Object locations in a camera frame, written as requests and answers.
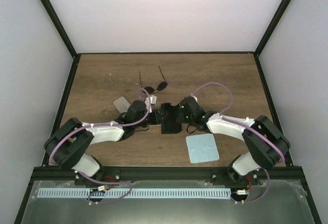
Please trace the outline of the black geometric glasses case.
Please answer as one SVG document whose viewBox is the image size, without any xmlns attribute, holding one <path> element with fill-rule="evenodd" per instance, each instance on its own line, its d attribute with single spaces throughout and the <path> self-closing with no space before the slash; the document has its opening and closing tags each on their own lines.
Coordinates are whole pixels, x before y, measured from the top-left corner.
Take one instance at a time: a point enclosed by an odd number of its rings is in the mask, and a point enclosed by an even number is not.
<svg viewBox="0 0 328 224">
<path fill-rule="evenodd" d="M 182 125 L 178 122 L 179 105 L 171 105 L 171 103 L 161 104 L 162 134 L 178 134 L 182 131 Z"/>
</svg>

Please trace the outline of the grey glasses case green lining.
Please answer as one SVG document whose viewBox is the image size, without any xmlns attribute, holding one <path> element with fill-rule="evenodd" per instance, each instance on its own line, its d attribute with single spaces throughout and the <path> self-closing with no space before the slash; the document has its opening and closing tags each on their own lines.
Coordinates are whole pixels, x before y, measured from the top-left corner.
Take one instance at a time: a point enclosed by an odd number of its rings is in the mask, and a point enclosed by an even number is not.
<svg viewBox="0 0 328 224">
<path fill-rule="evenodd" d="M 125 97 L 121 96 L 113 102 L 115 108 L 119 111 L 119 113 L 127 112 L 130 107 L 130 103 L 126 100 Z"/>
</svg>

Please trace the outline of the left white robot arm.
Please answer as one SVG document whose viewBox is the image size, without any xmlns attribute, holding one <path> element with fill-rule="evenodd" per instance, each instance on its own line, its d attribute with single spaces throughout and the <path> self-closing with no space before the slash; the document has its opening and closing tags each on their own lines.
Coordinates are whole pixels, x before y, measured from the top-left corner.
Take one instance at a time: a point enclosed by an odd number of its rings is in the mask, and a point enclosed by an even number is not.
<svg viewBox="0 0 328 224">
<path fill-rule="evenodd" d="M 148 109 L 148 100 L 136 100 L 126 112 L 108 123 L 89 124 L 82 123 L 76 117 L 69 119 L 44 144 L 49 162 L 57 164 L 60 169 L 82 173 L 93 185 L 101 184 L 105 173 L 100 162 L 87 155 L 86 150 L 93 144 L 126 140 L 138 128 L 160 124 L 165 112 Z"/>
</svg>

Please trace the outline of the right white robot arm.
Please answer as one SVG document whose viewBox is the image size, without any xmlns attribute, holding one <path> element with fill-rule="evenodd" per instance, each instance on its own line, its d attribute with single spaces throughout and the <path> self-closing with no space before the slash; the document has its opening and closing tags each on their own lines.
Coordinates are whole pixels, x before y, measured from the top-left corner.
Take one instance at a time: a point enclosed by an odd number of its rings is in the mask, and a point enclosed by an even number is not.
<svg viewBox="0 0 328 224">
<path fill-rule="evenodd" d="M 178 108 L 177 121 L 200 132 L 223 134 L 245 142 L 248 152 L 236 157 L 228 166 L 228 180 L 238 185 L 257 169 L 270 170 L 285 160 L 291 144 L 266 116 L 236 118 L 215 111 L 205 111 L 196 98 L 184 98 Z"/>
</svg>

